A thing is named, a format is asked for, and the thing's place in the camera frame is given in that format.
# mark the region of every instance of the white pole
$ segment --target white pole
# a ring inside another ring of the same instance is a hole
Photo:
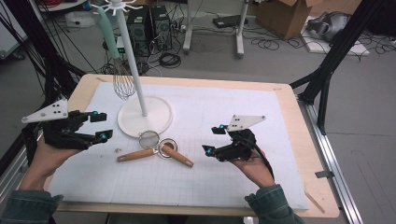
[[[143,117],[148,115],[146,108],[145,98],[142,92],[142,86],[140,84],[139,74],[137,72],[136,61],[134,60],[134,51],[132,50],[131,39],[129,38],[128,28],[126,27],[125,17],[122,9],[116,11],[117,22],[120,27],[122,42],[124,44],[126,57],[128,58],[128,64],[131,68],[132,76],[134,77],[134,84],[136,86],[137,97],[139,98],[140,107],[142,108]]]

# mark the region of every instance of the wooden handle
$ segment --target wooden handle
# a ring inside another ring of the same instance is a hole
[[[173,150],[172,148],[170,148],[167,145],[163,145],[163,147],[161,148],[161,150],[163,152],[165,152],[168,156],[172,157],[173,159],[192,167],[194,165],[194,162],[190,161],[187,157],[181,155],[180,153],[178,153],[177,151]]]
[[[123,156],[117,157],[117,162],[132,161],[132,160],[145,158],[145,157],[152,156],[152,155],[154,155],[154,149],[148,148],[148,149],[131,152],[131,153],[125,154]]]

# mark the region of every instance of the human arm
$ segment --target human arm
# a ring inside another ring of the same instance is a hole
[[[282,187],[275,183],[262,158],[253,154],[248,161],[233,161],[233,164],[259,187],[256,194],[250,194],[245,200],[261,224],[304,223],[289,207]]]
[[[51,197],[49,192],[43,191],[44,184],[69,157],[79,152],[51,147],[40,138],[31,166],[18,190],[12,191],[7,200],[1,223],[48,223],[63,196]]]

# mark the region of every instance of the white mounting bracket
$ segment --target white mounting bracket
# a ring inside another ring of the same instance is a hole
[[[67,119],[67,117],[67,100],[62,99],[56,103],[53,103],[47,107],[36,111],[35,113],[27,117],[23,117],[21,121],[22,123],[32,123],[54,119]]]
[[[265,120],[265,116],[234,115],[227,127],[227,132],[242,131]]]

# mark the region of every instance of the person's left hand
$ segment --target person's left hand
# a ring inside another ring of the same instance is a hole
[[[68,158],[78,154],[78,149],[59,149],[47,145],[44,137],[37,143],[35,157],[23,178],[20,190],[42,190],[47,177],[55,173]]]

